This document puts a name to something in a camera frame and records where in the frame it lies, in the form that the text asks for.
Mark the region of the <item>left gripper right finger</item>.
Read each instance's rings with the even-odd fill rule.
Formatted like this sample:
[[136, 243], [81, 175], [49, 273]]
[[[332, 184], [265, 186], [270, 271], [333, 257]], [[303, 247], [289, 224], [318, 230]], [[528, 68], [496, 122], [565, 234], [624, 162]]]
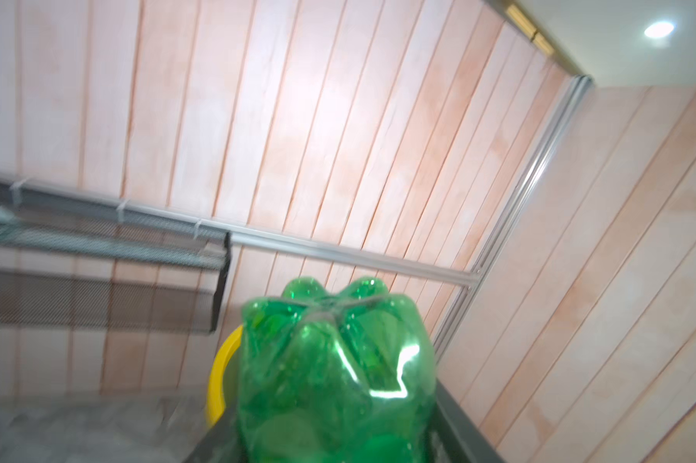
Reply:
[[504, 463], [440, 381], [431, 416], [431, 461]]

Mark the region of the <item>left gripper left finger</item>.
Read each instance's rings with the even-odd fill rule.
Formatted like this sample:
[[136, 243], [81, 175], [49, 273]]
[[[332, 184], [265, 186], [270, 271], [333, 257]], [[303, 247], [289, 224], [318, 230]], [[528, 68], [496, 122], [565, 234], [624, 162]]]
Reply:
[[218, 422], [209, 429], [184, 459], [185, 463], [244, 463], [244, 444], [238, 422], [238, 401], [227, 405]]

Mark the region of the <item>green plastic bottle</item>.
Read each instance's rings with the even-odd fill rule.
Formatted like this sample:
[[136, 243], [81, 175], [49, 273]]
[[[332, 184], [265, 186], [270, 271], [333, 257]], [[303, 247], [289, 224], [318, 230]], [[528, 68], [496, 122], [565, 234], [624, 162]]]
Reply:
[[434, 348], [407, 295], [291, 281], [242, 310], [237, 418], [252, 462], [426, 462]]

